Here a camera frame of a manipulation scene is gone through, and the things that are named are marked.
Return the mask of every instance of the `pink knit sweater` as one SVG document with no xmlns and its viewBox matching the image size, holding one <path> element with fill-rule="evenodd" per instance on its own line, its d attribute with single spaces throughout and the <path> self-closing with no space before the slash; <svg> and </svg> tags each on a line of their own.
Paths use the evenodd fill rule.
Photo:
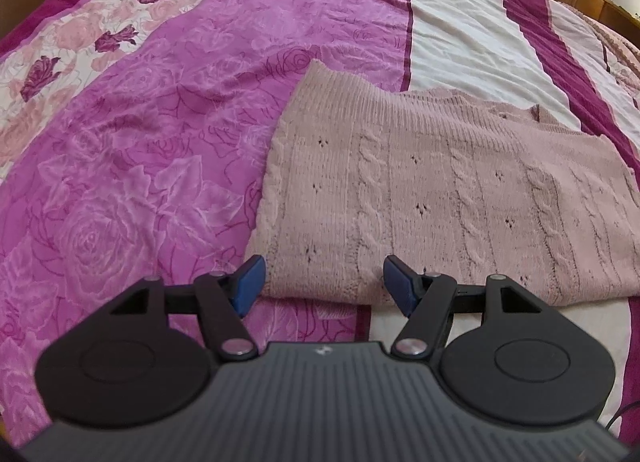
<svg viewBox="0 0 640 462">
<path fill-rule="evenodd" d="M 394 253 L 567 305 L 640 293 L 639 205 L 613 144 L 543 108 L 390 94 L 313 62 L 273 137 L 246 255 L 266 257 L 275 297 L 390 302 Z"/>
</svg>

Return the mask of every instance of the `gray gripper base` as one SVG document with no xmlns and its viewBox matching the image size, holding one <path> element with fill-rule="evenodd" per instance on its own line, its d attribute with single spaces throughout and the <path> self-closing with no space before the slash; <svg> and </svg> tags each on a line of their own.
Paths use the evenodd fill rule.
<svg viewBox="0 0 640 462">
<path fill-rule="evenodd" d="M 54 423 L 21 453 L 30 462 L 614 462 L 628 451 L 591 421 L 547 432 L 484 422 L 425 365 L 393 360 L 378 343 L 276 343 L 223 366 L 169 418 L 118 431 Z"/>
</svg>

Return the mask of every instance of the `silver screw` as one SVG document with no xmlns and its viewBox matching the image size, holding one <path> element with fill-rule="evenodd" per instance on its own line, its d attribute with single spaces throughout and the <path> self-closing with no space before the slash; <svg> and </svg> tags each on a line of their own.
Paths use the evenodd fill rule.
<svg viewBox="0 0 640 462">
<path fill-rule="evenodd" d="M 396 350 L 405 356 L 419 356 L 426 352 L 427 343 L 415 337 L 406 337 L 396 343 Z"/>
<path fill-rule="evenodd" d="M 230 356 L 244 356 L 254 349 L 254 344 L 248 339 L 234 337 L 222 344 L 222 349 Z"/>
</svg>

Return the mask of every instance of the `bedspread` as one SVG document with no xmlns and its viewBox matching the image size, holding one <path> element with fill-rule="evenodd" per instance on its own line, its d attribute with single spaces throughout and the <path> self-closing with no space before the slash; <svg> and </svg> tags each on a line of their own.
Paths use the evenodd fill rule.
<svg viewBox="0 0 640 462">
<path fill-rule="evenodd" d="M 49 0 L 0 54 L 0 406 L 17 445 L 47 424 L 33 367 L 53 339 L 144 275 L 241 262 L 271 135 L 314 58 L 392 92 L 542 104 L 640 175 L 637 100 L 547 0 Z M 640 397 L 626 308 L 615 404 Z M 368 312 L 261 299 L 246 325 L 260 347 L 352 341 Z M 621 438 L 637 434 L 625 417 Z"/>
</svg>

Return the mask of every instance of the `black cable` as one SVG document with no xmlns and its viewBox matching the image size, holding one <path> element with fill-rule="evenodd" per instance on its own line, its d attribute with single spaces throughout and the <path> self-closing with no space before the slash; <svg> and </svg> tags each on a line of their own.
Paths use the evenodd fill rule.
<svg viewBox="0 0 640 462">
<path fill-rule="evenodd" d="M 629 410 L 633 410 L 634 408 L 637 408 L 638 406 L 640 406 L 640 400 L 635 400 L 634 402 L 630 402 L 626 406 L 622 406 L 615 413 L 615 415 L 613 417 L 611 417 L 611 420 L 607 423 L 606 428 L 607 429 L 611 428 L 611 426 L 613 426 L 613 423 L 616 422 L 621 416 L 623 416 Z"/>
</svg>

